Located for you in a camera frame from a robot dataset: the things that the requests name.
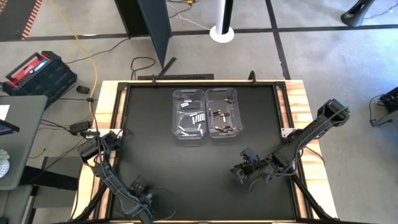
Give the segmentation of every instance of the wooden table frame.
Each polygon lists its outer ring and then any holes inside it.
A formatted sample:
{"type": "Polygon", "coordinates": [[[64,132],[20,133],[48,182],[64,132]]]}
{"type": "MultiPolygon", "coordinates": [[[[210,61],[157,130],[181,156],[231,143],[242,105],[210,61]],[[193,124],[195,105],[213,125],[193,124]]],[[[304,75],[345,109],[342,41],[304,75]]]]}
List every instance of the wooden table frame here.
{"type": "MultiPolygon", "coordinates": [[[[148,85],[152,81],[104,81],[99,94],[99,100],[96,107],[95,116],[98,122],[98,128],[110,129],[121,128],[121,121],[124,111],[126,90],[118,91],[119,83],[134,83],[148,85]]],[[[251,83],[251,80],[159,80],[157,83],[251,83]]],[[[258,80],[258,83],[275,82],[278,86],[277,95],[279,99],[279,109],[282,115],[282,125],[285,128],[304,128],[313,121],[310,107],[308,105],[307,95],[303,81],[301,80],[258,80]]],[[[321,154],[319,143],[317,140],[308,144],[308,147],[321,154]]],[[[111,163],[113,163],[114,154],[111,155],[111,163]]],[[[304,150],[301,158],[302,172],[305,176],[307,188],[315,198],[315,200],[323,207],[323,209],[332,217],[337,217],[335,204],[331,195],[328,177],[326,175],[325,166],[320,158],[312,152],[304,150]]],[[[95,195],[99,187],[99,178],[94,177],[91,169],[83,166],[79,180],[78,203],[74,218],[79,216],[83,209],[88,205],[91,198],[95,195]]],[[[302,218],[308,216],[308,205],[299,188],[295,186],[297,195],[298,209],[302,218]]],[[[103,195],[101,203],[96,210],[95,217],[98,219],[106,218],[106,208],[109,202],[109,189],[103,195]]],[[[90,219],[94,217],[94,212],[90,215],[90,219]]]]}

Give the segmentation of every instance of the wooden table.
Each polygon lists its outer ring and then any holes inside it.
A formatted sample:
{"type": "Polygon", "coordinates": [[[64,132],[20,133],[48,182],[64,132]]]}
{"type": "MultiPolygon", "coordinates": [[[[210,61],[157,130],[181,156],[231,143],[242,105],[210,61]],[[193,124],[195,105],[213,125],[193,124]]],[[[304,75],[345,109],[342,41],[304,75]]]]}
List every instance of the wooden table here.
{"type": "MultiPolygon", "coordinates": [[[[109,129],[111,126],[111,120],[113,117],[113,111],[116,102],[116,94],[119,82],[131,82],[131,83],[151,83],[152,81],[104,81],[99,94],[98,104],[95,111],[95,116],[98,122],[98,128],[109,129]]],[[[157,81],[158,83],[186,83],[192,82],[190,80],[162,80],[157,81]]],[[[251,80],[195,80],[195,82],[251,82],[251,80]]],[[[287,97],[289,99],[289,106],[293,118],[295,128],[304,128],[306,125],[313,121],[310,107],[308,105],[307,95],[303,81],[301,80],[258,80],[257,82],[284,82],[287,90],[287,97]]],[[[286,113],[286,107],[284,98],[282,96],[282,90],[278,89],[280,110],[282,112],[282,118],[284,127],[289,127],[288,116],[286,113]]],[[[119,98],[119,104],[116,115],[115,127],[121,127],[121,118],[123,114],[124,100],[126,98],[126,91],[121,92],[119,98]]],[[[308,147],[321,154],[319,143],[317,140],[312,141],[308,144],[308,147]]],[[[328,177],[326,175],[325,166],[320,158],[314,155],[310,151],[304,150],[304,154],[301,158],[303,169],[305,173],[305,180],[307,187],[315,200],[323,207],[323,209],[332,217],[337,217],[335,204],[331,195],[328,177]]],[[[75,216],[83,211],[88,205],[92,196],[95,195],[99,184],[99,178],[94,177],[91,169],[87,166],[83,166],[80,174],[79,181],[79,194],[78,204],[75,212],[75,216]]],[[[298,198],[298,205],[302,218],[307,217],[305,211],[304,199],[301,191],[296,186],[296,193],[298,198]]],[[[108,202],[109,189],[103,195],[101,200],[99,216],[98,218],[105,218],[105,211],[108,202]]]]}

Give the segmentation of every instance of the plastic container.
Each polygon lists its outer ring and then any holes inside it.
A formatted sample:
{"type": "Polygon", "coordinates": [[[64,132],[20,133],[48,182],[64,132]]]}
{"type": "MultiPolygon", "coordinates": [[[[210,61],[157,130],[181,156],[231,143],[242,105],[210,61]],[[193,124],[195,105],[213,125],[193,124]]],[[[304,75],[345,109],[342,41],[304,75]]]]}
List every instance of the plastic container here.
{"type": "Polygon", "coordinates": [[[174,135],[181,140],[201,139],[206,133],[205,112],[203,90],[174,91],[172,130],[174,135]]]}
{"type": "Polygon", "coordinates": [[[241,115],[238,106],[238,92],[234,88],[215,88],[206,91],[206,115],[209,125],[210,137],[233,138],[242,130],[241,115]],[[229,113],[229,116],[214,116],[214,112],[229,113]],[[223,128],[230,126],[233,130],[223,128]]]}

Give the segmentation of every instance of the gray concrete floor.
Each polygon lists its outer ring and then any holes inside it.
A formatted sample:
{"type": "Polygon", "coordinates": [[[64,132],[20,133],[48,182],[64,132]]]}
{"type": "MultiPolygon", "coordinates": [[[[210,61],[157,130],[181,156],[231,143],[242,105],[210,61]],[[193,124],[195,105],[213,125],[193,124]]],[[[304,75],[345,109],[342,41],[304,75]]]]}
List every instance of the gray concrete floor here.
{"type": "MultiPolygon", "coordinates": [[[[354,2],[272,0],[272,5],[279,27],[343,26],[340,15],[354,2]]],[[[368,16],[387,9],[394,2],[376,1],[368,16]]],[[[58,0],[56,3],[79,34],[124,32],[114,1],[58,0]]],[[[186,7],[173,5],[181,9],[186,7]]],[[[174,13],[173,9],[168,10],[169,14],[174,13]]],[[[183,16],[210,28],[215,22],[211,15],[214,10],[213,1],[200,0],[183,16]]],[[[170,24],[172,30],[201,29],[177,18],[171,19],[170,24]]],[[[270,24],[265,1],[235,1],[232,27],[267,28],[270,24]]],[[[364,24],[398,24],[398,13],[365,20],[364,24]]],[[[70,34],[44,1],[31,36],[70,34]]],[[[398,30],[290,32],[281,33],[280,37],[290,76],[304,80],[313,115],[330,98],[339,99],[351,110],[350,120],[338,130],[331,130],[320,141],[339,217],[357,222],[396,223],[398,131],[392,124],[372,128],[368,103],[371,97],[398,84],[398,30]]],[[[110,49],[121,40],[83,40],[83,45],[93,54],[110,49]]],[[[85,56],[72,40],[0,42],[0,49],[0,70],[4,73],[33,52],[42,50],[54,51],[64,62],[85,56]]],[[[112,52],[96,56],[99,82],[95,97],[98,97],[103,80],[129,79],[131,60],[137,56],[156,58],[150,38],[127,40],[112,52]]],[[[272,33],[237,34],[228,44],[216,44],[208,35],[175,36],[170,39],[167,60],[171,57],[177,57],[177,61],[167,73],[169,75],[214,73],[216,79],[246,79],[249,72],[255,70],[260,79],[283,78],[272,33]]],[[[140,60],[134,67],[148,63],[140,60]]],[[[93,69],[89,60],[73,63],[70,67],[78,74],[79,85],[92,86],[93,69]]],[[[138,75],[157,74],[160,69],[157,61],[154,67],[140,71],[138,75]]],[[[86,96],[70,91],[64,97],[86,96]]],[[[373,109],[379,116],[383,112],[382,108],[373,109]]],[[[59,100],[46,110],[44,119],[71,124],[87,118],[88,114],[84,101],[59,100]]],[[[39,158],[30,159],[28,165],[40,167],[44,156],[59,156],[78,141],[78,137],[63,131],[43,129],[37,134],[31,156],[38,155],[43,148],[47,150],[39,158]]],[[[65,220],[71,209],[72,205],[70,208],[40,210],[35,223],[65,220]]]]}

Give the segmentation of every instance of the yellow cable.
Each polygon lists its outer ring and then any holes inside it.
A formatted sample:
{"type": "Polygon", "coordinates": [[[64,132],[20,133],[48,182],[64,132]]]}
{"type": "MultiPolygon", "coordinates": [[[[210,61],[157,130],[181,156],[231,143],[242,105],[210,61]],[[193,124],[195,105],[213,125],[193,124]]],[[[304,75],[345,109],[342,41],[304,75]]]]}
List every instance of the yellow cable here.
{"type": "MultiPolygon", "coordinates": [[[[91,57],[90,53],[88,53],[88,51],[84,48],[84,46],[81,44],[79,38],[77,37],[76,32],[73,30],[72,26],[70,25],[70,22],[68,21],[68,19],[61,13],[61,11],[59,10],[58,6],[53,2],[53,0],[50,0],[51,5],[53,6],[53,8],[55,9],[55,11],[57,12],[57,14],[65,21],[65,23],[67,24],[70,32],[72,32],[72,34],[75,36],[76,38],[76,42],[79,45],[79,47],[87,54],[87,56],[90,58],[92,64],[93,64],[93,68],[94,68],[94,86],[91,89],[91,93],[90,93],[90,98],[93,97],[94,92],[95,92],[95,88],[97,86],[97,79],[98,79],[98,72],[97,72],[97,68],[95,67],[95,61],[94,59],[91,57]]],[[[93,115],[93,110],[92,110],[92,105],[91,102],[89,102],[89,108],[90,108],[90,114],[93,115]]]]}

